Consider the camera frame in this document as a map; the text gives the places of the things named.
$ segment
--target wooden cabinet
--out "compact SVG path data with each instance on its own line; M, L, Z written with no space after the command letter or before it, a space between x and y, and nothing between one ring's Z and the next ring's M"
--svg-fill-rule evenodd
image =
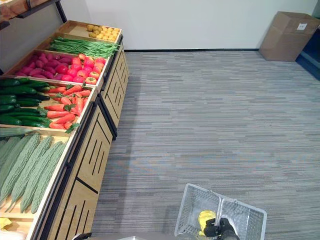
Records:
M123 45L121 44L107 78L106 86L104 90L101 91L102 100L116 128L119 124L128 80L128 65Z
M74 150L76 159L48 240L71 240L91 231L99 191L107 165L112 133L97 105L82 142Z

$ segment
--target cardboard box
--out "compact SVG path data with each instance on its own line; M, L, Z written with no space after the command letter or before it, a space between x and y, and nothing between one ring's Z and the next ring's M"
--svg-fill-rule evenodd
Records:
M294 62L320 25L308 14L279 11L259 49L268 61Z

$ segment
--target wire basket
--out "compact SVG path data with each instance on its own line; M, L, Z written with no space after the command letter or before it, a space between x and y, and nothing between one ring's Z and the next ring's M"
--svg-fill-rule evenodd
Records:
M184 189L174 235L190 233L198 240L214 239L198 234L201 230L198 216L204 210L216 213L216 225L221 218L227 218L240 240L265 238L266 211L190 183Z

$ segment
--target striped carpet floor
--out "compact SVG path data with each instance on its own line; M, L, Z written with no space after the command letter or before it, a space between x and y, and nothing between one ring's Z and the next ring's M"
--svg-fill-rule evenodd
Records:
M320 239L319 81L258 52L126 56L95 236L172 235L192 183L266 210L266 240Z

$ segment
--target cabinet door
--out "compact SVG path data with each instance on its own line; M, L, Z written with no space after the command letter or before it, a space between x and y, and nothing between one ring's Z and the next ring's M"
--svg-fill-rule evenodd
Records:
M114 71L108 88L101 91L103 101L112 117L113 123L118 127L125 93L122 89L117 71Z
M127 89L128 80L129 80L129 72L128 72L125 52L123 50L120 52L120 56L116 64L115 70L116 70L116 73L118 74L118 78L120 80L122 90L125 93Z
M86 133L77 156L77 161L81 161L77 177L96 191L100 191L112 142L112 133L99 106L95 114L96 117L91 122L92 129Z
M75 235L89 233L94 221L98 194L75 181L63 210L58 229L51 240L71 240Z

